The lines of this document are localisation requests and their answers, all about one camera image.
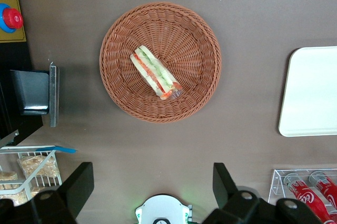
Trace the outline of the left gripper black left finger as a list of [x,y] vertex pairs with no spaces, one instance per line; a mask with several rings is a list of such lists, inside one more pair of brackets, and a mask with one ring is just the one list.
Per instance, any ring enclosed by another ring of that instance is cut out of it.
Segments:
[[41,191],[17,207],[2,199],[1,223],[77,223],[93,190],[93,163],[83,162],[56,190]]

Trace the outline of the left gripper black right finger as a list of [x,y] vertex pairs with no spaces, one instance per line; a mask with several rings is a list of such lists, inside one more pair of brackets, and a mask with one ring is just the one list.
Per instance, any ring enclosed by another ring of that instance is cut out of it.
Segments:
[[250,190],[239,190],[225,164],[213,165],[213,194],[218,207],[203,223],[321,223],[304,203],[281,198],[272,205]]

